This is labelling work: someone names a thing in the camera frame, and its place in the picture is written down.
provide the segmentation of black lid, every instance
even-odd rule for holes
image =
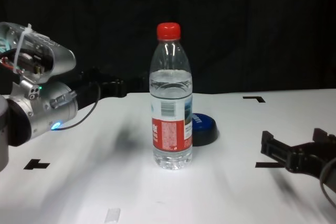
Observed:
[[[193,114],[193,146],[203,146],[214,142],[218,129],[214,119],[204,114]]]

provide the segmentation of black cable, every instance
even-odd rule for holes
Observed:
[[[11,57],[14,56],[16,52],[16,48],[12,48],[10,50],[4,51],[0,54],[0,59],[4,58],[4,57]],[[25,53],[25,54],[29,54],[29,55],[35,55],[36,53],[33,50],[29,50],[29,49],[25,49],[25,48],[21,48],[20,49],[20,53]]]
[[[330,196],[327,194],[326,189],[323,185],[325,179],[329,176],[330,170],[332,168],[332,166],[336,163],[336,158],[332,159],[331,161],[329,161],[324,168],[321,171],[321,175],[320,175],[320,187],[321,190],[324,194],[324,196],[327,198],[327,200],[329,201],[329,203],[336,209],[336,204],[335,202],[330,198]]]
[[[83,117],[82,120],[80,120],[78,123],[75,123],[74,125],[71,125],[71,126],[68,126],[68,127],[64,127],[64,128],[57,128],[57,129],[53,129],[53,131],[64,131],[64,130],[68,130],[68,129],[71,129],[73,127],[76,127],[77,125],[81,124],[86,118],[89,117],[89,115],[94,111],[94,109],[96,108],[99,100],[100,100],[100,97],[101,97],[101,90],[100,90],[100,86],[98,83],[96,83],[96,86],[97,86],[97,90],[98,90],[98,95],[97,95],[97,99],[96,99],[96,102],[94,103],[92,109],[89,111],[89,113],[87,113],[86,116]]]

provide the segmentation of white tape piece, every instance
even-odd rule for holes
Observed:
[[[110,208],[105,218],[105,224],[118,223],[120,211],[120,208]]]

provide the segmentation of water bottle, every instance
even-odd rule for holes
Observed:
[[[180,37],[179,24],[158,25],[150,69],[153,154],[165,169],[180,169],[192,159],[193,83]]]

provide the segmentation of black background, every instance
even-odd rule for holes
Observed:
[[[335,19],[336,0],[0,0],[1,21],[71,49],[77,71],[121,78],[148,71],[157,24],[178,22],[203,93],[335,88]]]

